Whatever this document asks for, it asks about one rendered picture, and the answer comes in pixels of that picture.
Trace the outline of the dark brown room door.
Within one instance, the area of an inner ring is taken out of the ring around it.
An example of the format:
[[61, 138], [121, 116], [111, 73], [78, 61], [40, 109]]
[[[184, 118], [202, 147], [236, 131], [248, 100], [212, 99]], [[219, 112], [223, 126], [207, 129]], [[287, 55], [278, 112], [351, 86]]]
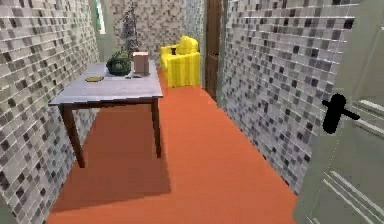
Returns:
[[205, 89], [216, 100], [221, 0], [207, 0]]

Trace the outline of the tan cardboard box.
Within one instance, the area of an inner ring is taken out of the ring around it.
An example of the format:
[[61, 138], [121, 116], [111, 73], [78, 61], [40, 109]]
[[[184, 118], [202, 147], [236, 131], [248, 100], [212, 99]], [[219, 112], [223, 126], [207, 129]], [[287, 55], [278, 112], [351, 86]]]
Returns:
[[134, 69], [137, 74], [147, 75], [149, 73], [148, 56], [148, 52], [133, 53]]

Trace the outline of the grey table with brown legs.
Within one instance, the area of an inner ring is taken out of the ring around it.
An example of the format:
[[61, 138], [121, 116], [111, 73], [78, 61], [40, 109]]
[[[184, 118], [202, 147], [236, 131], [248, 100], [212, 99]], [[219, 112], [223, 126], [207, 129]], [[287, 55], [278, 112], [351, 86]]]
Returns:
[[[85, 78], [103, 76], [99, 82], [86, 82]], [[156, 156], [162, 155], [159, 118], [159, 99], [163, 97], [159, 75], [153, 60], [149, 60], [149, 74], [142, 78], [126, 79], [113, 76], [106, 63], [90, 64], [86, 71], [71, 81], [53, 97], [48, 105], [57, 106], [80, 168], [85, 167], [85, 157], [79, 140], [73, 110], [108, 108], [114, 106], [147, 104], [151, 106]]]

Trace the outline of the dark green round plant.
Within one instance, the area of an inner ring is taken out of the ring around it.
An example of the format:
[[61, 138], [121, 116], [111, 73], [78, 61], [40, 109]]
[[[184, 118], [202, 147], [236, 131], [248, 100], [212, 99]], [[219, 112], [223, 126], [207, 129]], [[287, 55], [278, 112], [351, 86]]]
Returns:
[[129, 51], [115, 52], [107, 61], [106, 67], [111, 75], [128, 75], [131, 71], [131, 53]]

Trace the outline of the tall grey house plant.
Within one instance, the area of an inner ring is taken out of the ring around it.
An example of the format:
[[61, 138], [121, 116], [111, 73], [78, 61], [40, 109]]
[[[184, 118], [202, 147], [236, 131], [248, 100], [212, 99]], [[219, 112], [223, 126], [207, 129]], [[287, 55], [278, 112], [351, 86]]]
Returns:
[[121, 39], [123, 40], [122, 50], [129, 52], [138, 52], [138, 34], [137, 19], [135, 15], [135, 4], [132, 3], [129, 9], [124, 13], [122, 21]]

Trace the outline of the pale grey-green room door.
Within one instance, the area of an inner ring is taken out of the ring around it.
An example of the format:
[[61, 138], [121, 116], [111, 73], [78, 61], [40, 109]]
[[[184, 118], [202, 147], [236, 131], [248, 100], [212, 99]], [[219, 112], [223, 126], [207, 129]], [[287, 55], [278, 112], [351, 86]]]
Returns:
[[297, 224], [384, 224], [384, 0], [356, 0], [333, 94], [346, 98], [333, 134], [319, 133], [297, 199]]

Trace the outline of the window with green frame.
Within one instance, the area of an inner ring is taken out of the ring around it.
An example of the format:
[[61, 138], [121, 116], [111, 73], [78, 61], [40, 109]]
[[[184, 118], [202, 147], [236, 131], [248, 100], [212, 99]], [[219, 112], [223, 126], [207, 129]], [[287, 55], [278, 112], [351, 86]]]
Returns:
[[95, 15], [96, 15], [96, 27], [100, 34], [104, 35], [106, 33], [105, 30], [105, 22], [103, 16], [103, 9], [101, 0], [92, 0], [95, 6]]

